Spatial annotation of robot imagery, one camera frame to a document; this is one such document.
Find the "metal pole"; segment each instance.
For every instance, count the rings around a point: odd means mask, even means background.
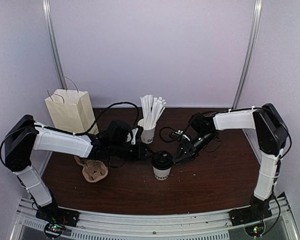
[[[54,60],[56,73],[58,75],[61,87],[63,89],[66,89],[67,86],[66,86],[66,83],[64,81],[64,72],[63,72],[62,66],[61,66],[61,61],[60,61],[60,57],[59,57],[59,53],[58,53],[54,26],[53,26],[53,22],[52,22],[52,15],[51,15],[51,10],[50,10],[50,0],[42,0],[42,3],[43,3],[44,17],[45,17],[46,25],[47,25],[48,32],[49,32],[50,43],[51,43],[51,47],[52,47],[52,54],[53,54],[53,60]]]
[[[245,86],[245,83],[246,83],[246,80],[248,77],[248,72],[249,72],[249,68],[251,65],[251,59],[252,59],[252,55],[253,55],[253,50],[255,48],[258,31],[259,31],[261,10],[262,10],[262,0],[255,0],[248,48],[246,50],[246,55],[245,55],[245,60],[244,60],[244,64],[243,64],[243,68],[242,68],[242,72],[241,72],[239,86],[236,91],[236,95],[235,95],[234,102],[232,105],[233,109],[236,109],[238,107],[239,100],[241,98],[242,91],[244,89],[244,86]]]

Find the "paper cup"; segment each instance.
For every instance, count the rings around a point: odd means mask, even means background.
[[[143,132],[141,133],[141,141],[145,144],[150,144],[154,141],[156,125],[154,125],[154,128],[152,129],[145,129],[144,124],[144,119],[138,121],[138,126],[143,127]]]
[[[173,166],[173,156],[167,151],[158,151],[152,157],[152,166],[154,177],[160,181],[169,177],[171,167]]]

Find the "white paper bag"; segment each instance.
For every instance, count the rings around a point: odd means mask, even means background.
[[[95,115],[89,93],[79,91],[76,85],[75,87],[76,90],[57,89],[45,99],[45,104],[55,128],[82,133],[94,123]],[[97,124],[95,124],[89,133],[97,134],[98,132]]]

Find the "white wall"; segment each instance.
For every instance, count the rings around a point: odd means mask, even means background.
[[[44,98],[59,87],[42,1],[0,0],[0,143],[24,115],[51,124]],[[32,160],[42,166],[46,152]],[[17,178],[0,163],[0,240],[24,194]]]
[[[261,24],[239,107],[273,103],[293,138],[277,192],[285,191],[300,231],[300,1],[263,1]]]
[[[63,72],[92,105],[230,107],[239,84],[253,0],[54,0]]]

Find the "brown tabletop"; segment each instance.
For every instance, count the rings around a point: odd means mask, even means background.
[[[178,143],[164,143],[158,132],[163,126],[183,129],[190,116],[211,109],[167,108],[157,123],[152,150],[175,154]],[[135,109],[110,109],[98,121],[104,130],[111,120],[132,124]],[[108,176],[87,182],[82,166],[72,155],[53,153],[43,180],[58,204],[78,210],[135,215],[202,213],[246,206],[258,179],[259,163],[242,130],[220,133],[222,145],[211,142],[193,162],[174,165],[164,181],[155,179],[151,161],[127,162],[110,168]]]

